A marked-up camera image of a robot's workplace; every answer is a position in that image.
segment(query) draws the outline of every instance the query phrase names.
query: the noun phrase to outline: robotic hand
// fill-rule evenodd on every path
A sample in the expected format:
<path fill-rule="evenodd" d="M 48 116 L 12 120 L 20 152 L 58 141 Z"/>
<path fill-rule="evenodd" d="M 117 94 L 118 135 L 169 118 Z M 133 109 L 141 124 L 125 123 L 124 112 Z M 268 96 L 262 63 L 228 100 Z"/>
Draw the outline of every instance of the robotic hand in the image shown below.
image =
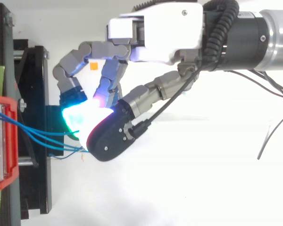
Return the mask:
<path fill-rule="evenodd" d="M 113 113 L 86 137 L 87 149 L 100 161 L 126 150 L 182 91 L 191 89 L 201 70 L 283 70 L 283 11 L 239 12 L 234 0 L 212 0 L 203 6 L 196 0 L 152 0 L 111 19 L 106 35 L 107 41 L 83 42 L 53 70 L 62 109 L 67 109 L 87 100 L 74 76 L 89 59 L 106 60 L 94 98 Z M 122 97 L 119 83 L 129 60 L 179 62 L 178 71 Z M 132 125 L 153 103 L 167 99 L 149 120 Z"/>

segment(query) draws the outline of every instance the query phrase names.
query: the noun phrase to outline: white background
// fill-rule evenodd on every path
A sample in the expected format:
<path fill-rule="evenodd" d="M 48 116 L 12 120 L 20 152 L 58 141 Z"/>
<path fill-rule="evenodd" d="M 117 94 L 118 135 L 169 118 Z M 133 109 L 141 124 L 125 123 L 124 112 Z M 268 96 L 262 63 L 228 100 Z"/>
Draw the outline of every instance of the white background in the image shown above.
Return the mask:
<path fill-rule="evenodd" d="M 15 15 L 14 37 L 50 52 L 50 104 L 58 105 L 53 66 L 82 41 L 104 40 L 109 19 L 142 0 L 3 2 Z M 239 3 L 241 11 L 283 9 L 283 0 Z M 129 64 L 123 93 L 175 68 Z M 283 85 L 283 72 L 269 74 Z M 78 77 L 92 97 L 100 71 L 86 68 Z M 202 73 L 115 160 L 102 163 L 90 154 L 84 161 L 80 154 L 53 160 L 53 209 L 44 216 L 30 211 L 22 225 L 283 226 L 283 125 L 256 159 L 269 125 L 281 118 L 280 98 L 234 74 Z"/>

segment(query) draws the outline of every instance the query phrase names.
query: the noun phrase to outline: silver cylinder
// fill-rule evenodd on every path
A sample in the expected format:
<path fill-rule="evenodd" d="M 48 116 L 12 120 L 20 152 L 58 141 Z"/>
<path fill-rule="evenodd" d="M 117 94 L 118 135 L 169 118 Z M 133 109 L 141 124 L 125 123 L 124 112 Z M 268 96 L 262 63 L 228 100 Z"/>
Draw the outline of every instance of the silver cylinder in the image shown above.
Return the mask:
<path fill-rule="evenodd" d="M 33 161 L 31 157 L 19 157 L 18 165 L 19 166 L 33 166 Z"/>
<path fill-rule="evenodd" d="M 263 10 L 260 14 L 266 20 L 270 37 L 265 57 L 255 70 L 283 70 L 283 10 Z"/>

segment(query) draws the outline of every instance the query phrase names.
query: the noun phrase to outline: metal rod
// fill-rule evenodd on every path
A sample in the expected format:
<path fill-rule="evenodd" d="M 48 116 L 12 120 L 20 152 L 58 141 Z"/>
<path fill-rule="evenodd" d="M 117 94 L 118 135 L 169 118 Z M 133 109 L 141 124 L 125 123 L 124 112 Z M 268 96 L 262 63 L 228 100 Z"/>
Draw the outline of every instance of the metal rod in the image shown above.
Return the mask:
<path fill-rule="evenodd" d="M 14 50 L 14 60 L 21 60 L 23 53 L 23 50 Z"/>
<path fill-rule="evenodd" d="M 31 157 L 19 157 L 19 166 L 33 166 Z"/>

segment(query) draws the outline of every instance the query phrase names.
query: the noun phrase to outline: glowing object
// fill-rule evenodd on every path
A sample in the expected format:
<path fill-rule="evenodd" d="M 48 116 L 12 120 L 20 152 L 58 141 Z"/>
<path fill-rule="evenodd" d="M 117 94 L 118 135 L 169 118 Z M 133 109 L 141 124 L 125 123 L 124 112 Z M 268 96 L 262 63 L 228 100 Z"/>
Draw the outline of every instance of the glowing object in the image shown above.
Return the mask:
<path fill-rule="evenodd" d="M 81 145 L 87 150 L 86 142 L 92 130 L 105 118 L 113 113 L 109 108 L 100 108 L 97 99 L 86 100 L 80 104 L 65 108 L 62 111 L 63 118 L 68 128 L 80 139 Z"/>

